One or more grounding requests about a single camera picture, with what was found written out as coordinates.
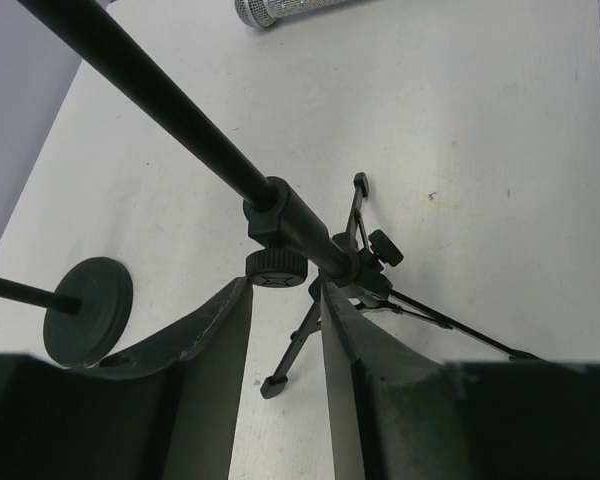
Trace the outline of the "silver glitter microphone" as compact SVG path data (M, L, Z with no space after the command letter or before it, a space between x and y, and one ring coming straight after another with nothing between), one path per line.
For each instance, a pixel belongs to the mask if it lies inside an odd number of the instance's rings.
M365 0L235 0L233 7L238 19L246 27L265 32L274 30L280 24L377 4L378 1Z

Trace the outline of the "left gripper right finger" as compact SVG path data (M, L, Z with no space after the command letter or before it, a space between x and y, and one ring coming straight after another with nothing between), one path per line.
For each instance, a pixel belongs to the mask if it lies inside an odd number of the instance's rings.
M321 300L339 479L600 479L600 363L436 363Z

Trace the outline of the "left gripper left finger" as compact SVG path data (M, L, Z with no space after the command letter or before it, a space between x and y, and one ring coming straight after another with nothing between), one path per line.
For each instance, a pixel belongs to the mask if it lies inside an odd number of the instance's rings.
M224 479L253 289L196 311L93 368L0 354L0 479Z

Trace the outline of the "black tripod shock mount stand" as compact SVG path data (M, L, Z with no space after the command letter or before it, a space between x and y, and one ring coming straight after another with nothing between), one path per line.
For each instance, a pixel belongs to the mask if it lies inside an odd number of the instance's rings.
M246 259L252 284L297 286L315 264L320 276L310 286L313 297L322 282L331 281L357 300L361 312L388 309L459 331L511 360L534 359L393 290L383 267L398 266L404 256L383 231L365 230L361 206L370 193L365 173L354 177L345 231L331 236L293 188L264 176L97 2L22 5L242 198L248 235L261 246Z

